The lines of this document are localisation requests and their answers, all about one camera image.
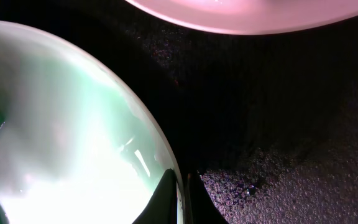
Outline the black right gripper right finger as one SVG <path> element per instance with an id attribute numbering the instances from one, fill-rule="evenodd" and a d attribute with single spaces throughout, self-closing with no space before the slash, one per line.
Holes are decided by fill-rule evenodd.
<path id="1" fill-rule="evenodd" d="M 203 181 L 197 173 L 189 173 L 186 190 L 191 220 L 194 224 L 227 224 L 214 206 Z"/>

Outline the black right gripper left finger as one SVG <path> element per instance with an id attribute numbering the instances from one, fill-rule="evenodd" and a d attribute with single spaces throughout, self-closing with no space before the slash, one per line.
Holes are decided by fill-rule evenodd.
<path id="1" fill-rule="evenodd" d="M 177 223 L 177 178 L 167 169 L 142 213 L 133 224 Z"/>

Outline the mint green plate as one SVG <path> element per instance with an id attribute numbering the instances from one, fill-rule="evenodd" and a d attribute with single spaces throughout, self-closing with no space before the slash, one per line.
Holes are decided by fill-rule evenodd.
<path id="1" fill-rule="evenodd" d="M 107 66 L 0 21 L 0 223 L 133 223 L 163 173 L 183 181 L 150 111 Z"/>

